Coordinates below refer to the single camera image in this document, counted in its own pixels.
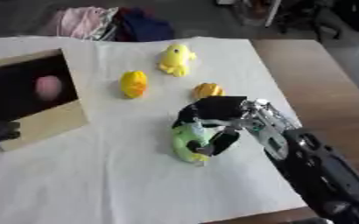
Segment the yellow ball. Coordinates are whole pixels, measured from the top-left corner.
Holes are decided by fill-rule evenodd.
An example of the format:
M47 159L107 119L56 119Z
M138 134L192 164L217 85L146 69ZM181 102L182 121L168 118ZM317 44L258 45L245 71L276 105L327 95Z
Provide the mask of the yellow ball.
M141 96L147 89L148 79L142 71L127 72L120 80L121 90L130 98Z

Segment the white paper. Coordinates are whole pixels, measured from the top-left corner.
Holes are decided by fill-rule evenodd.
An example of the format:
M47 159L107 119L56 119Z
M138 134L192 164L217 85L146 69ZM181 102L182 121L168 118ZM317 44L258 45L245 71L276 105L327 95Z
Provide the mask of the white paper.
M172 42L197 54L186 77L157 69ZM0 38L0 58L58 47L89 125L0 152L0 224L198 223L305 205L246 131L206 167L172 154L171 125L202 82L218 83L227 95L268 99L298 121L248 40ZM149 86L142 98L126 100L118 79L131 70L144 71Z

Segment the fabric pile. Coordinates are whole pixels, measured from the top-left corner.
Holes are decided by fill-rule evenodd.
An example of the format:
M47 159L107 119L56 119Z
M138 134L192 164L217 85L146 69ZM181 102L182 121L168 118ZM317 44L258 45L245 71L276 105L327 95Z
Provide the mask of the fabric pile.
M139 8L82 7L58 11L46 27L46 35L76 39L147 42L174 38L164 20Z

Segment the plush toy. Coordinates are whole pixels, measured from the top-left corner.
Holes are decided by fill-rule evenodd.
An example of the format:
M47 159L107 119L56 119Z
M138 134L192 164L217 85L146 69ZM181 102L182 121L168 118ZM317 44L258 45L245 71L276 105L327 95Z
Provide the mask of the plush toy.
M185 76L189 72L187 62L195 58L196 54L190 52L187 46L174 44L163 52L163 57L158 66L161 70L176 77Z
M211 95L225 95L224 90L215 83L202 83L194 88L194 99L199 100Z
M41 101L54 101L62 91L62 82L54 75L39 77L35 83L35 92Z
M212 129L204 129L200 123L187 123L172 129L172 143L177 156L188 162L197 165L204 165L210 158L212 151L191 151L189 144L206 146L209 139L215 134Z
M124 73L120 80L121 90L130 98L141 96L147 84L147 76L142 71Z

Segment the open box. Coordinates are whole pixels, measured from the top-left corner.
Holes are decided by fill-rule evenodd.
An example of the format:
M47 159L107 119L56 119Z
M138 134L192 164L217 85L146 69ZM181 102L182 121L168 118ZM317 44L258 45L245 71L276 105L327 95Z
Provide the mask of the open box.
M47 75L56 76L62 86L52 101L43 101L36 93L37 79ZM1 143L6 151L88 122L60 49L0 59L0 121L16 121L21 126L19 139Z

